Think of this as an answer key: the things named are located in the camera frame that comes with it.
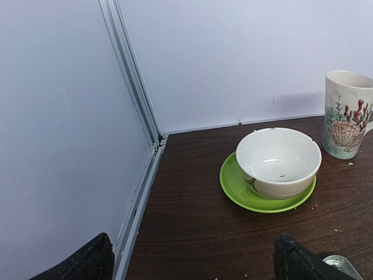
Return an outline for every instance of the wooden tabletop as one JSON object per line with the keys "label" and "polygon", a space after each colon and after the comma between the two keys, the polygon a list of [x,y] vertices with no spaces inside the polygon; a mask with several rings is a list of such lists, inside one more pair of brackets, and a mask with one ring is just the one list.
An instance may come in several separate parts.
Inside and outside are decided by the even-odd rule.
{"label": "wooden tabletop", "polygon": [[314,253],[347,257],[373,278],[373,133],[354,159],[322,151],[316,189],[304,204],[262,214],[230,201],[219,171],[245,135],[266,127],[293,128],[321,143],[321,117],[170,135],[127,279],[274,279],[273,242],[284,232]]}

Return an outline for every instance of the green plate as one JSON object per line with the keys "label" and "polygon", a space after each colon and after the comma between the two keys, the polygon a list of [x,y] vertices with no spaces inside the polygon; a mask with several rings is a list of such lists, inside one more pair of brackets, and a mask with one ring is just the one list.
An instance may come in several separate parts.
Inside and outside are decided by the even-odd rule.
{"label": "green plate", "polygon": [[220,184],[229,199],[245,209],[260,213],[279,213],[293,209],[306,201],[315,189],[316,177],[303,192],[288,200],[263,198],[253,192],[242,178],[234,152],[221,167]]}

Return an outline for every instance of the ceramic mug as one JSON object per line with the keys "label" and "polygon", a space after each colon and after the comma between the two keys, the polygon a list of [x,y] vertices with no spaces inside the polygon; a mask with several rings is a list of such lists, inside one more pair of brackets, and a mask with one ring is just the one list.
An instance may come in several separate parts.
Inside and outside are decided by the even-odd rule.
{"label": "ceramic mug", "polygon": [[353,158],[369,122],[373,104],[373,79],[349,71],[330,71],[325,77],[325,118],[322,146],[338,159]]}

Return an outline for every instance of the ceramic bowl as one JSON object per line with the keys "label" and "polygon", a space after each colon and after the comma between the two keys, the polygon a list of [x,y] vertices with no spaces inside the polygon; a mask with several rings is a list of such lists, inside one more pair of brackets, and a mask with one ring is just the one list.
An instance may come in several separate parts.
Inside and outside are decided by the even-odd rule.
{"label": "ceramic bowl", "polygon": [[238,144],[236,158],[244,179],[261,196],[291,198],[305,190],[321,165],[319,146],[289,128],[265,128]]}

